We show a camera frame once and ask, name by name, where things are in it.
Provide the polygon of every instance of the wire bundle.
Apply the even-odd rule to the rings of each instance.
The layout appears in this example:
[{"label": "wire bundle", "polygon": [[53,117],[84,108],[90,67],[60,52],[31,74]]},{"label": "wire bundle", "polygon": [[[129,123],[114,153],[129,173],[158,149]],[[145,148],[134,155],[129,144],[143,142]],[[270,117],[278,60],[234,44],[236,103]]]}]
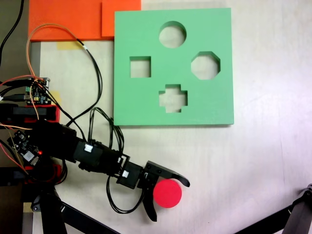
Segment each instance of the wire bundle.
[{"label": "wire bundle", "polygon": [[[12,34],[12,32],[14,31],[14,29],[16,28],[17,24],[19,23],[20,21],[20,18],[21,18],[21,15],[22,15],[22,10],[23,10],[23,4],[24,4],[24,0],[21,0],[21,7],[20,7],[20,12],[19,12],[19,16],[18,16],[18,19],[16,21],[16,23],[14,24],[13,28],[10,30],[9,34],[6,36],[6,38],[4,39],[4,41],[2,42],[1,44],[1,47],[0,47],[0,65],[1,65],[1,53],[2,53],[2,49],[4,47],[4,44],[5,42],[7,41],[7,39],[9,38],[9,36]],[[45,28],[45,27],[57,27],[57,28],[60,28],[60,29],[63,29],[63,30],[66,30],[69,34],[71,34],[80,44],[81,46],[86,50],[86,52],[88,53],[88,55],[90,56],[91,58],[91,61],[93,63],[93,66],[95,68],[95,71],[96,71],[96,75],[97,75],[97,99],[96,101],[90,106],[88,107],[85,111],[83,111],[82,113],[80,113],[79,115],[77,115],[76,117],[71,117],[66,111],[64,111],[64,109],[59,105],[59,103],[56,101],[56,99],[51,95],[51,93],[49,92],[49,90],[42,86],[41,84],[38,83],[38,80],[41,79],[39,77],[36,77],[35,75],[35,72],[31,66],[31,63],[30,63],[30,56],[29,56],[29,48],[30,48],[30,41],[31,41],[31,38],[33,36],[33,34],[38,31],[39,29],[42,29],[42,28]],[[33,82],[31,83],[31,86],[30,86],[30,99],[31,99],[31,102],[35,108],[35,111],[36,111],[36,114],[37,114],[37,118],[39,120],[39,115],[38,115],[38,112],[37,112],[37,109],[36,109],[36,106],[33,102],[33,98],[32,98],[32,87],[33,86],[37,86],[38,88],[40,88],[42,91],[44,91],[45,95],[56,105],[58,106],[58,108],[70,119],[70,121],[66,124],[67,127],[69,127],[72,123],[74,123],[78,129],[80,130],[81,132],[81,135],[82,135],[82,138],[83,140],[89,144],[91,144],[92,142],[92,134],[93,134],[93,125],[94,125],[94,116],[95,116],[95,111],[99,112],[108,122],[109,122],[109,126],[110,126],[110,142],[109,142],[109,148],[112,148],[113,146],[113,138],[114,138],[114,134],[116,136],[116,139],[117,139],[117,143],[118,143],[118,152],[120,153],[120,156],[124,156],[123,154],[123,149],[124,149],[124,136],[123,136],[123,133],[121,131],[121,129],[118,127],[118,126],[115,126],[114,125],[114,120],[113,118],[111,117],[108,117],[107,114],[100,108],[98,107],[95,107],[96,104],[99,102],[100,98],[101,98],[101,95],[102,95],[102,90],[103,90],[103,81],[102,81],[102,75],[101,75],[101,72],[100,72],[100,69],[98,67],[98,64],[97,62],[95,61],[94,57],[92,56],[92,54],[90,53],[90,51],[88,50],[88,48],[84,45],[84,43],[79,40],[75,34],[73,34],[67,27],[63,26],[63,25],[60,25],[60,24],[55,24],[55,23],[47,23],[47,24],[43,24],[43,25],[40,25],[38,26],[37,28],[35,28],[31,34],[29,35],[28,37],[28,40],[27,40],[27,44],[26,44],[26,60],[27,60],[27,64],[28,64],[28,67],[29,67],[29,71],[31,73],[31,75],[25,75],[25,76],[20,76],[20,77],[16,77],[16,78],[12,78],[12,79],[9,79],[7,80],[6,82],[8,81],[11,81],[11,80],[14,80],[14,79],[19,79],[21,77],[30,77],[33,79]],[[16,87],[10,87],[10,88],[7,88],[5,90],[3,90],[2,92],[0,92],[0,97],[3,97],[7,92],[15,89]],[[89,125],[89,134],[88,134],[88,141],[82,131],[82,129],[79,127],[79,125],[76,123],[75,120],[77,120],[79,117],[83,116],[84,114],[86,114],[87,112],[90,112],[90,125]],[[33,178],[31,175],[28,174],[28,172],[24,169],[22,163],[18,164],[14,159],[12,159],[8,153],[4,150],[3,146],[4,145],[8,150],[9,152],[11,153],[11,155],[13,155],[14,159],[16,160],[20,160],[19,159],[19,156],[16,152],[16,156],[13,154],[13,151],[3,142],[3,141],[0,141],[0,147],[3,149],[4,153],[12,160],[14,161],[18,166],[20,166],[23,171],[28,175],[30,176],[32,179],[34,180],[37,180],[37,181],[41,181],[41,180],[38,180],[38,179],[35,179]],[[57,178],[56,177],[56,173],[54,173],[53,177],[47,181],[43,181],[43,182],[53,182],[54,184],[60,184],[62,183],[66,177],[67,177],[67,173],[68,173],[68,170],[67,170],[67,166],[66,166],[66,162],[65,160],[62,161],[63,163],[63,167],[62,167],[62,172],[61,172],[61,175],[60,175],[60,178]],[[110,186],[109,186],[109,182],[110,182],[110,176],[108,177],[107,179],[107,183],[106,183],[106,192],[107,192],[107,196],[108,196],[108,199],[109,199],[109,202],[110,202],[110,205],[112,206],[113,210],[119,214],[129,214],[131,212],[133,212],[134,210],[136,210],[138,208],[138,206],[140,205],[140,203],[143,201],[144,199],[144,190],[142,190],[142,194],[140,196],[140,199],[138,201],[138,203],[130,210],[122,210],[120,208],[118,208],[114,202],[113,202],[113,199],[111,197],[111,192],[110,192]]]}]

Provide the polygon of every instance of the black cable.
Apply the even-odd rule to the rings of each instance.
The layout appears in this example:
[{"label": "black cable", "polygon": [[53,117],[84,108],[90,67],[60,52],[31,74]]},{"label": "black cable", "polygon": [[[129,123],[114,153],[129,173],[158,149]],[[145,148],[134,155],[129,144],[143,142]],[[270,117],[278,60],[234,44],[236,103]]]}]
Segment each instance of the black cable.
[{"label": "black cable", "polygon": [[109,182],[110,182],[110,176],[107,178],[107,182],[106,182],[106,193],[107,193],[107,197],[108,197],[108,200],[109,200],[109,204],[111,205],[111,207],[113,208],[113,210],[115,211],[115,212],[117,212],[118,214],[130,214],[130,213],[132,213],[133,211],[135,211],[138,207],[139,207],[139,205],[141,204],[141,202],[143,201],[143,199],[144,199],[144,190],[142,190],[142,194],[141,194],[141,196],[140,196],[140,198],[139,198],[139,200],[138,200],[138,202],[137,202],[137,204],[132,208],[132,209],[129,209],[129,210],[122,210],[122,209],[120,209],[120,208],[118,208],[116,205],[115,205],[115,203],[114,203],[114,201],[113,201],[113,199],[112,199],[112,196],[111,196],[111,191],[110,191],[110,188],[109,188]]},{"label": "black cable", "polygon": [[[107,116],[107,114],[100,108],[95,107],[91,110],[90,112],[90,125],[89,125],[89,135],[88,135],[88,141],[91,142],[92,140],[92,133],[93,133],[93,125],[94,125],[94,115],[95,115],[95,111],[99,112],[108,122],[110,125],[110,143],[109,143],[109,148],[112,148],[113,145],[113,133],[115,133],[117,142],[118,142],[118,149],[119,149],[119,153],[120,155],[124,155],[123,154],[123,149],[124,149],[124,136],[123,133],[120,129],[119,126],[114,125],[114,120],[113,118],[110,118]],[[113,208],[113,210],[119,214],[129,214],[133,211],[135,211],[139,205],[141,204],[141,202],[144,199],[144,190],[142,190],[142,194],[140,196],[139,201],[137,202],[137,204],[129,210],[122,210],[120,208],[118,208],[116,206],[116,204],[114,203],[113,199],[112,199],[112,195],[111,195],[111,191],[110,191],[110,176],[108,176],[107,178],[107,182],[106,182],[106,193],[107,193],[107,197],[109,200],[109,203],[111,205],[111,207]]]},{"label": "black cable", "polygon": [[90,125],[89,125],[89,135],[88,135],[88,142],[92,140],[92,133],[93,133],[93,122],[94,122],[94,113],[95,111],[99,112],[108,122],[110,125],[110,143],[109,148],[112,148],[113,145],[113,133],[115,133],[117,143],[118,143],[118,150],[119,153],[123,154],[124,149],[124,136],[119,126],[114,125],[113,118],[107,116],[107,114],[100,108],[95,107],[90,112]]},{"label": "black cable", "polygon": [[35,85],[37,85],[41,90],[46,91],[47,97],[70,119],[73,121],[73,123],[78,127],[78,129],[81,132],[82,138],[85,142],[87,142],[86,137],[83,133],[83,130],[80,128],[80,126],[76,123],[76,121],[66,112],[63,110],[63,108],[60,106],[60,104],[56,101],[56,99],[53,97],[53,95],[49,92],[49,90],[44,86],[39,86],[38,83],[34,82]]},{"label": "black cable", "polygon": [[4,45],[6,43],[6,41],[9,39],[9,37],[11,36],[11,34],[13,33],[13,31],[15,30],[16,26],[18,25],[20,18],[22,16],[23,13],[23,8],[24,8],[24,0],[21,0],[20,2],[20,10],[19,10],[19,16],[15,22],[15,24],[13,25],[12,29],[10,30],[10,32],[6,35],[6,37],[3,39],[3,42],[1,43],[0,46],[0,67],[1,67],[1,60],[2,60],[2,50],[4,48]]},{"label": "black cable", "polygon": [[[79,39],[77,39],[77,41],[82,45],[84,46],[83,42]],[[90,53],[90,51],[88,49],[86,49],[87,53],[89,54],[91,60],[92,60],[92,63],[94,65],[94,68],[95,68],[95,71],[96,71],[96,74],[97,74],[97,99],[95,101],[94,104],[92,104],[89,108],[87,108],[85,111],[83,111],[82,113],[80,113],[79,115],[77,115],[76,117],[74,117],[72,120],[70,120],[66,126],[69,127],[74,120],[76,120],[77,118],[83,116],[84,114],[86,114],[87,112],[89,112],[92,108],[95,107],[95,105],[98,103],[98,101],[100,100],[101,98],[101,95],[102,95],[102,91],[103,91],[103,80],[102,80],[102,74],[101,74],[101,71],[98,67],[98,64],[97,62],[95,61],[94,57],[92,56],[92,54]]]}]

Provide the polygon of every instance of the orange wire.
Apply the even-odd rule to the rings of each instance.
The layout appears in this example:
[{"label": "orange wire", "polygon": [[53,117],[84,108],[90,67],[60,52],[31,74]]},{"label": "orange wire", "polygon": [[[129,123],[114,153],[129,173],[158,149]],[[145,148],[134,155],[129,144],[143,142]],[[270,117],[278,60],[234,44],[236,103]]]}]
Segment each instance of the orange wire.
[{"label": "orange wire", "polygon": [[33,75],[24,75],[24,76],[13,77],[13,78],[10,78],[10,79],[6,80],[5,82],[1,83],[0,86],[4,85],[6,82],[9,82],[9,81],[11,81],[11,80],[19,79],[19,78],[24,78],[24,77],[33,77]]},{"label": "orange wire", "polygon": [[[61,29],[65,29],[69,34],[71,34],[75,39],[78,39],[74,33],[72,33],[72,31],[70,31],[67,27],[63,26],[63,25],[60,25],[60,24],[57,24],[57,23],[45,23],[45,24],[42,24],[38,27],[36,27],[29,35],[28,37],[28,40],[27,40],[27,44],[26,44],[26,60],[27,60],[27,65],[28,65],[28,68],[29,68],[29,71],[31,73],[31,75],[35,78],[35,81],[37,81],[38,77],[35,76],[35,72],[31,66],[31,63],[30,63],[30,59],[29,59],[29,46],[30,46],[30,40],[31,40],[31,37],[34,35],[34,33],[43,28],[43,27],[56,27],[56,28],[61,28]],[[30,99],[31,99],[31,102],[35,108],[35,111],[36,111],[36,115],[37,115],[37,118],[39,120],[39,115],[38,115],[38,111],[36,109],[36,106],[34,104],[34,101],[33,101],[33,98],[32,98],[32,95],[31,95],[31,88],[30,87],[30,93],[29,93],[29,96],[30,96]]]},{"label": "orange wire", "polygon": [[30,40],[31,40],[31,37],[34,35],[34,33],[43,28],[43,27],[56,27],[56,28],[61,28],[61,29],[65,29],[69,34],[71,34],[75,39],[78,39],[74,33],[72,33],[72,31],[70,31],[67,27],[63,26],[63,25],[60,25],[60,24],[57,24],[57,23],[45,23],[45,24],[42,24],[38,27],[36,27],[32,32],[31,34],[29,35],[28,37],[28,40],[27,40],[27,44],[26,44],[26,60],[27,60],[27,65],[28,65],[28,68],[29,68],[29,71],[30,73],[35,76],[35,72],[31,66],[31,63],[30,63],[30,59],[29,59],[29,46],[30,46]]},{"label": "orange wire", "polygon": [[16,165],[18,165],[23,171],[26,172],[26,170],[25,170],[22,166],[20,166],[14,159],[12,159],[12,158],[8,155],[8,153],[7,153],[7,152],[5,151],[5,149],[3,148],[2,144],[0,144],[0,147],[2,148],[4,154],[5,154],[12,162],[14,162],[14,163],[15,163]]},{"label": "orange wire", "polygon": [[12,128],[19,128],[19,129],[24,129],[24,130],[32,130],[31,128],[22,128],[22,127],[18,127],[18,126],[13,126],[13,125],[5,125],[5,124],[0,124],[0,126],[4,126],[4,127],[12,127]]}]

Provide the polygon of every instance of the orange foam board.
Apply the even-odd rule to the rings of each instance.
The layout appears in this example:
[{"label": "orange foam board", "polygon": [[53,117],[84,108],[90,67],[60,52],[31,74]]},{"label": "orange foam board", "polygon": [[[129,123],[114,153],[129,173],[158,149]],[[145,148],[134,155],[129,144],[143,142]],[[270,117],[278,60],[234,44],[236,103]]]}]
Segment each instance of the orange foam board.
[{"label": "orange foam board", "polygon": [[[81,40],[100,40],[102,0],[30,0],[28,34],[44,23],[64,25]],[[73,38],[64,30],[46,27],[39,29],[31,41],[65,40]]]},{"label": "orange foam board", "polygon": [[102,2],[102,38],[113,40],[115,35],[116,11],[140,11],[141,0],[103,0]]}]

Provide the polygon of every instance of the octagonal hole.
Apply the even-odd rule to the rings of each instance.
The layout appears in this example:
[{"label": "octagonal hole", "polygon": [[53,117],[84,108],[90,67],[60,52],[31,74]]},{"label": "octagonal hole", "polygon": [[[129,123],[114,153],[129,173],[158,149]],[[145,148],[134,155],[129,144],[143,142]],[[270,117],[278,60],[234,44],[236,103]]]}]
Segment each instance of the octagonal hole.
[{"label": "octagonal hole", "polygon": [[213,79],[220,72],[220,59],[213,52],[199,52],[192,60],[191,71],[198,79]]},{"label": "octagonal hole", "polygon": [[185,39],[185,27],[179,22],[170,21],[160,28],[159,41],[165,47],[177,48],[184,43]]}]

